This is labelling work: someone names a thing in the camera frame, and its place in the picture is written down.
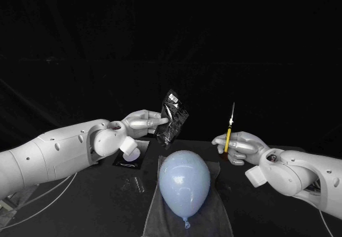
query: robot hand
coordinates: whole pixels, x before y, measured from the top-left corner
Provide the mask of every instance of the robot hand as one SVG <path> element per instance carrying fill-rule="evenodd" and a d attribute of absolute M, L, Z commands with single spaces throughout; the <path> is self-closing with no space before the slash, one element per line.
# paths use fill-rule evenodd
<path fill-rule="evenodd" d="M 226 134 L 214 137 L 212 145 L 217 144 L 219 154 L 223 153 Z M 261 139 L 248 132 L 235 132 L 229 137 L 227 159 L 233 165 L 243 165 L 243 160 L 258 165 L 261 154 L 269 149 Z"/>
<path fill-rule="evenodd" d="M 167 118 L 160 118 L 161 115 L 157 112 L 148 110 L 139 110 L 126 115 L 121 120 L 121 123 L 126 129 L 126 135 L 131 138 L 139 138 L 147 133 L 154 133 L 157 125 L 168 122 Z"/>

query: balloon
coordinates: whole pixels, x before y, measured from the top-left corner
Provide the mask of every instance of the balloon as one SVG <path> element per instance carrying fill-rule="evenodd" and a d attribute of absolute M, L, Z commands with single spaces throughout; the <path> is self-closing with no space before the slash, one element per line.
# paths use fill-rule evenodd
<path fill-rule="evenodd" d="M 196 153 L 177 151 L 168 155 L 160 167 L 158 187 L 167 206 L 188 228 L 187 218 L 197 212 L 210 187 L 209 169 Z"/>

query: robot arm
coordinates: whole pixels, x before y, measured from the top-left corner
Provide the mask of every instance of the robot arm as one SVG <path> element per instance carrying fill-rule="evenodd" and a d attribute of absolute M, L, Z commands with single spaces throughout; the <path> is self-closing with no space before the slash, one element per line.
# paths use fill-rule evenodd
<path fill-rule="evenodd" d="M 227 159 L 233 165 L 243 161 L 255 164 L 245 176 L 253 187 L 266 182 L 285 196 L 294 197 L 318 210 L 342 219 L 342 160 L 297 151 L 269 149 L 261 139 L 246 132 L 230 134 Z M 225 139 L 217 136 L 212 144 L 217 144 L 222 153 Z M 320 181 L 320 191 L 307 187 Z"/>
<path fill-rule="evenodd" d="M 129 156 L 137 149 L 134 138 L 165 122 L 160 113 L 139 110 L 122 121 L 98 119 L 51 130 L 0 152 L 0 200 L 24 187 L 74 174 L 118 149 Z"/>

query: gray cloth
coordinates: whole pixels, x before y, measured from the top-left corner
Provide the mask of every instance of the gray cloth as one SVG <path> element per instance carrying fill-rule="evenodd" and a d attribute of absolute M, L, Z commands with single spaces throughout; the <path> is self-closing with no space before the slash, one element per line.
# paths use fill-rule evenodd
<path fill-rule="evenodd" d="M 165 157 L 158 158 L 158 170 Z M 232 230 L 225 206 L 214 189 L 219 163 L 206 161 L 210 172 L 210 189 L 196 214 L 187 218 L 190 228 L 184 228 L 183 219 L 170 210 L 155 186 L 150 211 L 141 237 L 230 237 Z"/>

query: yellow handle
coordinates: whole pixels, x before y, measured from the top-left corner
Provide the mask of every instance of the yellow handle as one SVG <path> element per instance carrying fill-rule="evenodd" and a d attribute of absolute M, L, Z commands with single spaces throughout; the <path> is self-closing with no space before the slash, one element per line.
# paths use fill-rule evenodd
<path fill-rule="evenodd" d="M 229 145 L 229 133 L 230 133 L 230 128 L 227 128 L 227 132 L 226 132 L 226 145 L 225 145 L 225 153 L 227 152 L 227 145 Z"/>

